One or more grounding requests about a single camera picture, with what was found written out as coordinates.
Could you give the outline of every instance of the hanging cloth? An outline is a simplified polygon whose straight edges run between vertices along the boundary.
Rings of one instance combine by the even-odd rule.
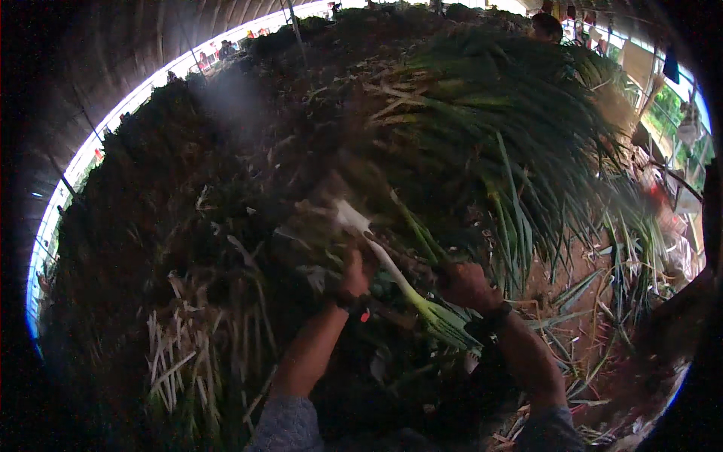
[[[585,23],[589,23],[590,25],[597,25],[597,15],[595,14],[595,11],[586,11],[585,19],[583,21]]]
[[[668,77],[668,79],[676,85],[680,84],[680,73],[678,72],[677,58],[675,57],[675,49],[672,45],[668,46],[665,51],[663,75]]]
[[[557,19],[558,22],[562,22],[562,13],[560,12],[560,0],[552,2],[552,16]]]
[[[653,54],[644,48],[626,40],[620,51],[619,62],[623,70],[641,88],[648,86],[650,72],[653,67]]]

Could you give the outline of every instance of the sleeve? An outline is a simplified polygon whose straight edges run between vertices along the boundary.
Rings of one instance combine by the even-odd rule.
[[[517,439],[517,452],[582,452],[582,438],[573,427],[566,406],[552,406],[533,413]]]
[[[318,452],[323,448],[311,401],[304,397],[278,396],[266,401],[246,452]]]

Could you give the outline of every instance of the wrist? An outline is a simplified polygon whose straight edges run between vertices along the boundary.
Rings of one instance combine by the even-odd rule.
[[[497,292],[495,294],[485,294],[482,297],[479,297],[472,309],[476,310],[479,314],[487,314],[488,312],[493,312],[500,310],[504,307],[505,300],[502,298],[502,294],[500,292]]]

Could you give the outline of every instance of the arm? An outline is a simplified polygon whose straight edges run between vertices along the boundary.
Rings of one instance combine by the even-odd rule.
[[[364,261],[355,245],[348,246],[340,289],[353,297],[366,293],[375,268],[374,260]],[[316,410],[308,397],[324,375],[347,319],[345,310],[327,304],[294,338],[279,363],[253,443],[246,452],[323,449]]]
[[[369,289],[369,280],[375,270],[375,260],[365,260],[356,244],[350,243],[344,256],[340,290],[360,297]],[[331,352],[348,317],[347,311],[329,303],[302,328],[279,363],[272,396],[309,396],[326,372]]]
[[[326,372],[349,314],[329,303],[299,332],[278,365],[272,396],[308,397]]]
[[[455,264],[447,269],[447,273],[450,284],[443,295],[448,301],[474,309],[483,316],[504,303],[500,291],[489,287],[479,265]],[[497,338],[508,370],[529,395],[533,412],[551,406],[567,406],[565,380],[555,358],[519,315],[511,312],[507,316],[497,331]]]

